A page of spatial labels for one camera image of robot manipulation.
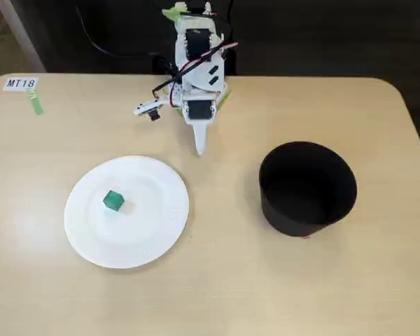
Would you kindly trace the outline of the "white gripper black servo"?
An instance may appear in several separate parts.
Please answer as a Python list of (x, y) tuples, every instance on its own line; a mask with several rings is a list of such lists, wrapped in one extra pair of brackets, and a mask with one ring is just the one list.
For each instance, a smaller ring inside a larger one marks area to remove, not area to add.
[(181, 108), (185, 123), (192, 125), (195, 148), (202, 156), (207, 147), (207, 130), (216, 119), (217, 98), (215, 92), (186, 92), (182, 94)]

